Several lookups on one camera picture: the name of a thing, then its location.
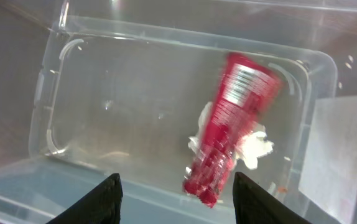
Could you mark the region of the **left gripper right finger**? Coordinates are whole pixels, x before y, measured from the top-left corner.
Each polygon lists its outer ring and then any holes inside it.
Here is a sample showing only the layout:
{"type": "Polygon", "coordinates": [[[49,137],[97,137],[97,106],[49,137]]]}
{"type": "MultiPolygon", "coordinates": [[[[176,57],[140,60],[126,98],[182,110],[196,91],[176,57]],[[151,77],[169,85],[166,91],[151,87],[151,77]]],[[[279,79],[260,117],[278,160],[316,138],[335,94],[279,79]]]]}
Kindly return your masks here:
{"type": "Polygon", "coordinates": [[[233,204],[237,224],[310,224],[242,172],[235,172],[233,204]]]}

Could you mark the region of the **white tissue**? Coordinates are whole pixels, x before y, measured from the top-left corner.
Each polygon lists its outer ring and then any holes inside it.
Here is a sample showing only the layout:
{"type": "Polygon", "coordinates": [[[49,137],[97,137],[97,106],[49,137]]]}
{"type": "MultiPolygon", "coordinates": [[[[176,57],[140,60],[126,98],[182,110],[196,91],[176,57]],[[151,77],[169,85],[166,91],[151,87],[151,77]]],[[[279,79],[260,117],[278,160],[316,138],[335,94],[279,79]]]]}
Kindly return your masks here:
{"type": "MultiPolygon", "coordinates": [[[[188,147],[196,154],[200,148],[200,140],[205,128],[207,119],[211,111],[213,102],[209,101],[198,118],[198,132],[189,137],[188,147]]],[[[265,126],[256,123],[254,129],[242,134],[234,145],[234,154],[232,162],[229,165],[229,171],[232,171],[239,160],[242,160],[249,170],[257,169],[258,158],[264,157],[273,152],[274,143],[266,139],[265,126]]]]}

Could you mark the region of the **red snack wrapper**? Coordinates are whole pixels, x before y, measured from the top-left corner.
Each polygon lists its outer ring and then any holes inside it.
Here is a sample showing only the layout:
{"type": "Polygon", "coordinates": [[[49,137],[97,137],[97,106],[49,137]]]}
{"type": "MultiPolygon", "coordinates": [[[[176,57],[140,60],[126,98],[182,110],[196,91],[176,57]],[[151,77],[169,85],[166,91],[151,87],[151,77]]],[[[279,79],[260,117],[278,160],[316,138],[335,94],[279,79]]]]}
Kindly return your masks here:
{"type": "Polygon", "coordinates": [[[234,163],[235,144],[255,127],[281,87],[269,69],[240,53],[227,55],[218,93],[183,190],[213,207],[234,163]]]}

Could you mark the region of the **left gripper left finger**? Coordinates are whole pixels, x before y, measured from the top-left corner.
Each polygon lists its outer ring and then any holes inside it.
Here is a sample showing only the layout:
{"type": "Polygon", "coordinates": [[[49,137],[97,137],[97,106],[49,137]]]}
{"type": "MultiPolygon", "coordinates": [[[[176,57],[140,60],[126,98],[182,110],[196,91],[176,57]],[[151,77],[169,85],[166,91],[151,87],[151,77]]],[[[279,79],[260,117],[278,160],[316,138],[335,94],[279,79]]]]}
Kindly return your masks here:
{"type": "Polygon", "coordinates": [[[122,201],[120,175],[114,173],[47,224],[119,224],[122,201]]]}

